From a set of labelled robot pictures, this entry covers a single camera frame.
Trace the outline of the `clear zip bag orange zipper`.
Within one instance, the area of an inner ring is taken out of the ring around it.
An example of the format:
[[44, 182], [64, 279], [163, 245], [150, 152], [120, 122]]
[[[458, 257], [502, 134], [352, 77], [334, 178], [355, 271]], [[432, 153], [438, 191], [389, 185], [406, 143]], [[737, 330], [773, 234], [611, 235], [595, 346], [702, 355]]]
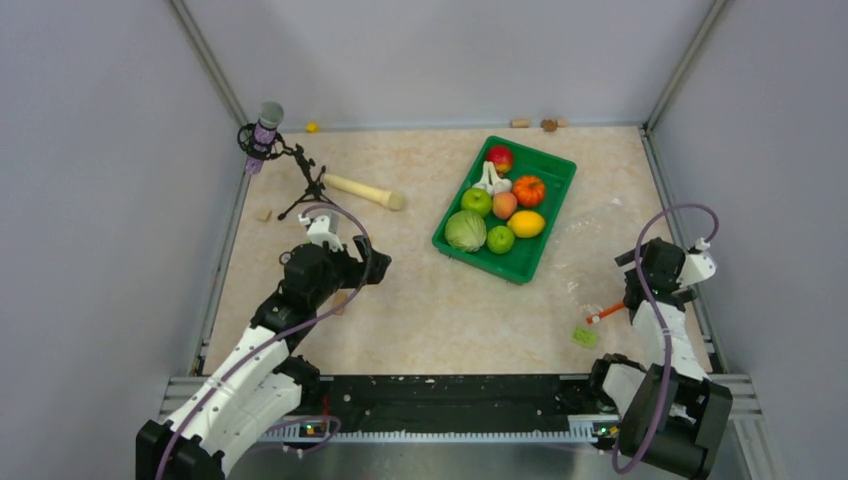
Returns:
[[619, 303], [612, 305], [612, 306], [610, 306], [610, 307], [608, 307], [604, 310], [601, 310], [600, 312], [589, 315], [586, 318], [586, 323], [589, 324], [589, 325], [599, 323], [604, 318], [606, 318], [606, 317], [608, 317], [608, 316], [610, 316], [610, 315], [612, 315], [612, 314], [614, 314], [614, 313], [616, 313], [616, 312], [618, 312], [622, 309], [625, 309], [625, 308], [626, 308], [625, 304], [623, 302], [619, 302]]

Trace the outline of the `green plastic tray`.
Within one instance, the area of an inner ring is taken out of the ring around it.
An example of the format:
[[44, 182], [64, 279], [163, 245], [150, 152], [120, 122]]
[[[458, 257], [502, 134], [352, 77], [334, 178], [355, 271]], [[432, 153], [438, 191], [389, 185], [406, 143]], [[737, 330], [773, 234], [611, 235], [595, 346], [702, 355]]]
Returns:
[[432, 236], [442, 254], [514, 284], [533, 279], [577, 166], [488, 137]]

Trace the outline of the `green cabbage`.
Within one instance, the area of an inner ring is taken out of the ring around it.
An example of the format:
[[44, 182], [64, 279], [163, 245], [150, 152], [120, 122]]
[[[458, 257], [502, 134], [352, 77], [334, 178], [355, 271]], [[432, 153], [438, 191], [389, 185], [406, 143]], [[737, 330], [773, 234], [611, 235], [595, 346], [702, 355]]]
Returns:
[[472, 253], [478, 251], [486, 242], [487, 229], [480, 214], [460, 210], [448, 218], [444, 227], [444, 236], [451, 247]]

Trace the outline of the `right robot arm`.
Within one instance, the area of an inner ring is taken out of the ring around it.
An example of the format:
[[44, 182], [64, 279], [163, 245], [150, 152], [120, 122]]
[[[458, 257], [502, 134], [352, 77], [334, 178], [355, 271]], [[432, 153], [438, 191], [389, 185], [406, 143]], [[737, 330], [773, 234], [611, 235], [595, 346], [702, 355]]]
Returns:
[[618, 454], [686, 479], [711, 473], [733, 403], [700, 364], [686, 328], [693, 285], [716, 272], [709, 247], [704, 239], [683, 249], [655, 238], [616, 258], [627, 269], [622, 305], [649, 363], [607, 354], [586, 385], [594, 409], [617, 411]]

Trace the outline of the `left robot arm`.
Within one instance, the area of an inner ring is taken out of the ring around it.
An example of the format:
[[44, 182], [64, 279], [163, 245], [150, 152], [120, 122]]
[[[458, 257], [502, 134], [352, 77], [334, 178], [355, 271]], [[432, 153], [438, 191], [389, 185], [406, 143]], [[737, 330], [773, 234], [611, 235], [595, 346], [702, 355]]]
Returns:
[[139, 430], [136, 478], [224, 479], [279, 418], [317, 407], [317, 370], [292, 352], [322, 320], [317, 311], [327, 300], [380, 283], [391, 263], [368, 236], [353, 242], [358, 258], [326, 243], [290, 251], [283, 279], [226, 360], [165, 421], [149, 420]]

